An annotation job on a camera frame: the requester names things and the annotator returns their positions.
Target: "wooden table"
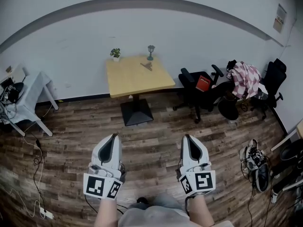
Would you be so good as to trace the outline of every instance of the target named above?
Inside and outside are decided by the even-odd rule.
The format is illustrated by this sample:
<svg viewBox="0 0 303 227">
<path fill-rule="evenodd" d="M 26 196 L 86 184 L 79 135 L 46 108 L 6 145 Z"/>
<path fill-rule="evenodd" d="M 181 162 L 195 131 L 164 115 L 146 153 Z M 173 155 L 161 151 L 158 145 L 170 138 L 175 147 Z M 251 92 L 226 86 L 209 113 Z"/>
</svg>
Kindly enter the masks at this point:
<svg viewBox="0 0 303 227">
<path fill-rule="evenodd" d="M 142 65 L 149 62 L 152 64 L 152 71 Z M 106 67 L 110 96 L 133 96 L 132 102 L 121 104 L 126 126 L 153 120 L 146 99 L 139 100 L 140 93 L 175 86 L 174 80 L 157 57 L 154 57 L 153 61 L 148 61 L 147 56 L 125 57 L 119 62 L 107 60 Z"/>
<path fill-rule="evenodd" d="M 292 131 L 291 133 L 289 133 L 280 143 L 278 143 L 277 145 L 275 145 L 272 149 L 270 149 L 271 151 L 274 151 L 275 149 L 277 149 L 278 147 L 280 147 L 283 143 L 285 143 L 289 138 L 291 138 L 293 135 L 298 134 L 299 137 L 301 139 L 303 139 L 303 120 L 301 120 L 301 122 L 299 122 L 299 124 L 297 125 L 297 127 L 294 129 L 294 131 Z"/>
</svg>

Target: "black office chair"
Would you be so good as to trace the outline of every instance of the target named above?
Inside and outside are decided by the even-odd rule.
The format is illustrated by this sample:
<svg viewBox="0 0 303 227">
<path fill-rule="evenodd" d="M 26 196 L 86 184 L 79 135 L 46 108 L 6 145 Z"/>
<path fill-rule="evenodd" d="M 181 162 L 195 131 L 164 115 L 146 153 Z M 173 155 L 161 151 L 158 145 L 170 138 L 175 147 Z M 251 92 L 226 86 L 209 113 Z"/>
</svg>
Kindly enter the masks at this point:
<svg viewBox="0 0 303 227">
<path fill-rule="evenodd" d="M 264 116 L 262 119 L 266 118 L 266 110 L 269 107 L 276 108 L 276 102 L 281 99 L 283 96 L 279 93 L 279 97 L 275 98 L 275 95 L 278 92 L 279 87 L 286 79 L 286 66 L 279 60 L 276 59 L 275 62 L 270 62 L 266 71 L 265 77 L 260 81 L 263 84 L 268 92 L 268 98 L 266 100 L 260 100 L 252 97 L 251 103 L 253 108 L 250 110 L 253 111 L 256 107 L 260 107 L 263 111 Z"/>
<path fill-rule="evenodd" d="M 179 80 L 184 87 L 182 89 L 184 100 L 180 105 L 173 107 L 173 110 L 175 111 L 178 108 L 185 106 L 194 106 L 197 115 L 195 123 L 199 123 L 201 121 L 200 107 L 211 112 L 214 108 L 214 102 L 219 97 L 222 97 L 226 90 L 232 90 L 234 88 L 234 83 L 230 81 L 221 83 L 215 88 L 212 88 L 212 85 L 217 83 L 219 76 L 223 77 L 223 73 L 217 66 L 212 65 L 212 67 L 216 71 L 212 72 L 212 75 L 214 76 L 213 80 L 205 71 L 189 73 L 187 69 L 182 68 L 182 74 L 179 74 Z M 196 89 L 200 76 L 203 76 L 211 81 L 208 91 L 202 92 L 199 89 Z"/>
</svg>

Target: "black table base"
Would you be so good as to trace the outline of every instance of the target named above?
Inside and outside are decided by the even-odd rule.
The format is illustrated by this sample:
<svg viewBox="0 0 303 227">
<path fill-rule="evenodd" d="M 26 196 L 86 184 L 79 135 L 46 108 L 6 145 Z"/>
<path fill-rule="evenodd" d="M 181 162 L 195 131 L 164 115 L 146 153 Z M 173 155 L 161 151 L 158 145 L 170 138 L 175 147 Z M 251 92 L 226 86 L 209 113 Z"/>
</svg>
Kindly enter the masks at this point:
<svg viewBox="0 0 303 227">
<path fill-rule="evenodd" d="M 122 103 L 121 111 L 125 126 L 153 120 L 151 109 L 146 99 L 139 100 L 139 95 L 133 95 L 132 102 Z"/>
</svg>

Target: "electrical outlet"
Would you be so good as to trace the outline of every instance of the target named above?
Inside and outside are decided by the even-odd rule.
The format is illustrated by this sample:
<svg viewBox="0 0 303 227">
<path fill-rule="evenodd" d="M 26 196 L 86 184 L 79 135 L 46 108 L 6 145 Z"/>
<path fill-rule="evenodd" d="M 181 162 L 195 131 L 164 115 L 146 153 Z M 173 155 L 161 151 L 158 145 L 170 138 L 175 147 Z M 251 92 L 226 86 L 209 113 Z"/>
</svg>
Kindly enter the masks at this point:
<svg viewBox="0 0 303 227">
<path fill-rule="evenodd" d="M 48 218 L 53 219 L 53 214 L 52 214 L 51 212 L 49 212 L 49 211 L 46 211 L 46 213 L 45 213 L 45 212 L 44 212 L 44 208 L 42 208 L 42 207 L 40 207 L 40 213 L 41 213 L 42 215 L 47 216 Z"/>
</svg>

